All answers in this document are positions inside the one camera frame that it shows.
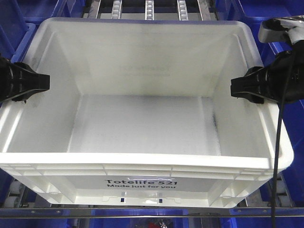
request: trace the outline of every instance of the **black cable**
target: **black cable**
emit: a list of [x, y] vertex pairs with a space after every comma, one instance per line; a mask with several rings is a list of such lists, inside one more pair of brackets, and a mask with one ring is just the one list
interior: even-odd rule
[[272, 192], [271, 192], [271, 223], [272, 228], [276, 228], [276, 184], [277, 184], [277, 170], [278, 170], [278, 162], [279, 162], [279, 151], [280, 151], [280, 138], [281, 138], [281, 127], [282, 127], [282, 119], [283, 119], [283, 111], [285, 107], [285, 97], [286, 91], [289, 84], [289, 79], [291, 77], [293, 65], [295, 60], [295, 51], [292, 52], [291, 57], [291, 64], [287, 71], [286, 82], [282, 94], [282, 101], [280, 103], [279, 109], [279, 117], [277, 121], [277, 129], [276, 129], [276, 139], [275, 139], [275, 163], [274, 163], [274, 174], [273, 174], [273, 185], [272, 185]]

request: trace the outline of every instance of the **plastic crate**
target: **plastic crate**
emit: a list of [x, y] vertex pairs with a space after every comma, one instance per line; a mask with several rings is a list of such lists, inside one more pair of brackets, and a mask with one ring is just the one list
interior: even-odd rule
[[17, 0], [26, 22], [39, 25], [52, 17], [80, 17], [84, 0]]
[[272, 177], [277, 105], [230, 96], [262, 65], [243, 23], [53, 18], [24, 62], [51, 89], [3, 103], [0, 167], [51, 203], [231, 208]]
[[0, 219], [1, 228], [72, 228], [72, 219]]
[[[94, 213], [93, 215], [108, 216], [143, 216], [143, 215], [187, 215], [185, 209], [108, 209], [103, 213]], [[132, 227], [148, 227], [143, 226], [150, 221], [148, 218], [95, 218], [90, 220], [89, 228], [132, 228]], [[189, 228], [188, 218], [167, 218], [173, 224], [172, 228]]]
[[[221, 228], [271, 227], [271, 218], [221, 218]], [[276, 218], [277, 228], [302, 228], [304, 218]]]
[[26, 24], [16, 0], [0, 5], [0, 53], [12, 62], [21, 61], [34, 36], [36, 26]]
[[[276, 54], [289, 50], [286, 43], [266, 44], [261, 52], [264, 65], [275, 59]], [[285, 105], [283, 120], [294, 149], [294, 161], [283, 171], [290, 196], [299, 207], [304, 206], [304, 100]]]
[[262, 21], [304, 14], [299, 0], [217, 0], [216, 8], [220, 20], [238, 20], [250, 27], [260, 53], [265, 45], [257, 37]]
[[12, 179], [7, 172], [0, 169], [0, 203], [3, 203], [6, 199]]

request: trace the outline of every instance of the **metal frame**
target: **metal frame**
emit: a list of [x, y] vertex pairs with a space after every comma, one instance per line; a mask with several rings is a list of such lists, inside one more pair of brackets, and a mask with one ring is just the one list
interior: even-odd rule
[[[0, 209], [0, 219], [100, 219], [100, 218], [269, 218], [270, 207], [213, 209], [213, 208], [170, 208], [186, 209], [186, 215], [101, 215], [111, 209], [157, 209], [156, 207], [105, 207], [105, 208], [26, 208]], [[277, 208], [276, 217], [304, 217], [304, 208]]]

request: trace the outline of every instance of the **metal rail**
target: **metal rail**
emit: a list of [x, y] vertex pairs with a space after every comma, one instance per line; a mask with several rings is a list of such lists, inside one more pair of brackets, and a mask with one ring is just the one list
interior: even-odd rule
[[[151, 208], [43, 208], [43, 209], [0, 209], [0, 219], [96, 219], [96, 218], [244, 218], [270, 217], [271, 208], [185, 208], [186, 215], [106, 215], [105, 210], [111, 209], [151, 209]], [[304, 208], [277, 208], [276, 217], [304, 217]]]
[[122, 18], [122, 5], [123, 5], [123, 0], [114, 0], [113, 1], [111, 19], [121, 19]]
[[201, 20], [211, 20], [207, 0], [197, 0], [199, 4], [199, 14]]
[[188, 20], [188, 12], [185, 0], [177, 0], [177, 10], [179, 13], [179, 20]]
[[101, 0], [92, 0], [90, 11], [87, 18], [96, 19], [100, 8]]
[[154, 20], [154, 0], [146, 0], [144, 19]]

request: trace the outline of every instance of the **blue plastic crate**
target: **blue plastic crate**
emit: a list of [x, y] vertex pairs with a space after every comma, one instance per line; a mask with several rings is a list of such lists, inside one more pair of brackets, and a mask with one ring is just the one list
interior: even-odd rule
[[84, 0], [17, 0], [28, 23], [36, 25], [52, 17], [80, 17]]
[[10, 175], [0, 169], [0, 203], [3, 203], [6, 199], [12, 180], [13, 178]]
[[265, 46], [257, 37], [262, 21], [304, 14], [300, 0], [217, 0], [216, 8], [220, 20], [238, 20], [250, 27], [260, 53]]
[[16, 0], [0, 1], [0, 53], [12, 62], [21, 61], [36, 26], [26, 24]]
[[71, 219], [0, 219], [0, 228], [72, 228]]
[[[261, 52], [264, 65], [270, 64], [276, 54], [288, 50], [285, 43], [266, 44]], [[294, 149], [294, 161], [283, 171], [283, 176], [294, 203], [304, 207], [304, 100], [285, 105], [283, 114], [289, 139]]]
[[[271, 218], [221, 218], [222, 228], [271, 227]], [[302, 228], [304, 218], [276, 218], [277, 228]]]
[[[186, 209], [108, 209], [93, 211], [94, 215], [122, 216], [122, 215], [185, 215]], [[173, 228], [189, 228], [187, 218], [171, 218]], [[142, 218], [95, 218], [90, 220], [89, 228], [130, 228], [135, 224], [142, 224]]]

